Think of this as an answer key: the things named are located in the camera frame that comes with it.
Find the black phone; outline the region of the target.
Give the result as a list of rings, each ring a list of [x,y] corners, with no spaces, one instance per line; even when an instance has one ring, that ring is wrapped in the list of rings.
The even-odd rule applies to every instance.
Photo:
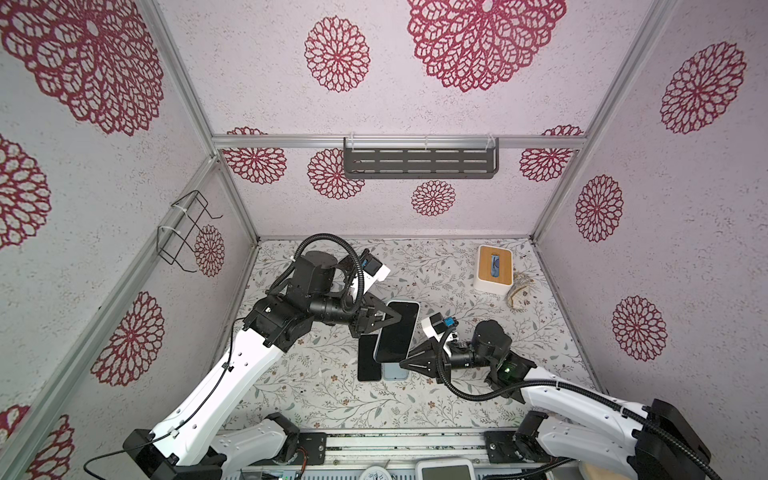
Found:
[[[387,306],[398,313],[401,319],[380,331],[373,358],[378,363],[399,363],[406,358],[410,349],[420,304],[410,300],[390,300]]]

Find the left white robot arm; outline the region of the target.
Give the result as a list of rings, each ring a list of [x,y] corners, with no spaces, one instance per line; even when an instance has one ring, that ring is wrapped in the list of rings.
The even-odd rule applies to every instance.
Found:
[[[218,364],[164,420],[133,431],[123,443],[126,453],[149,479],[234,479],[257,462],[306,461],[299,428],[281,413],[233,433],[220,429],[314,323],[345,325],[355,338],[397,323],[399,314],[369,291],[390,271],[368,250],[342,260],[320,251],[296,254],[232,334]]]

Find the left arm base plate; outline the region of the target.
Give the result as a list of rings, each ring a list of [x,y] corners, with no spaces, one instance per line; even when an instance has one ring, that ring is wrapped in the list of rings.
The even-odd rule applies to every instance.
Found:
[[[325,463],[328,435],[325,432],[300,432],[286,439],[286,462],[293,466],[320,466]]]

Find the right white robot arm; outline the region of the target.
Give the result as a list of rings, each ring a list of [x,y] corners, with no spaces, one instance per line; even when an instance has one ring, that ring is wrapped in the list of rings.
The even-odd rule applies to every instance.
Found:
[[[512,434],[513,456],[533,462],[533,475],[571,461],[627,479],[715,479],[711,452],[681,411],[656,399],[621,400],[563,380],[513,352],[495,320],[475,326],[463,344],[457,320],[435,314],[426,340],[400,367],[435,378],[460,399],[511,398],[529,406]]]

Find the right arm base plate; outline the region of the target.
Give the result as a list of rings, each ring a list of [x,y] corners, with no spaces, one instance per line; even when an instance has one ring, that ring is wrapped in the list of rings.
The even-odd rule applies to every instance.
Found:
[[[488,430],[483,433],[483,439],[491,464],[533,462],[536,459],[516,440],[515,430]]]

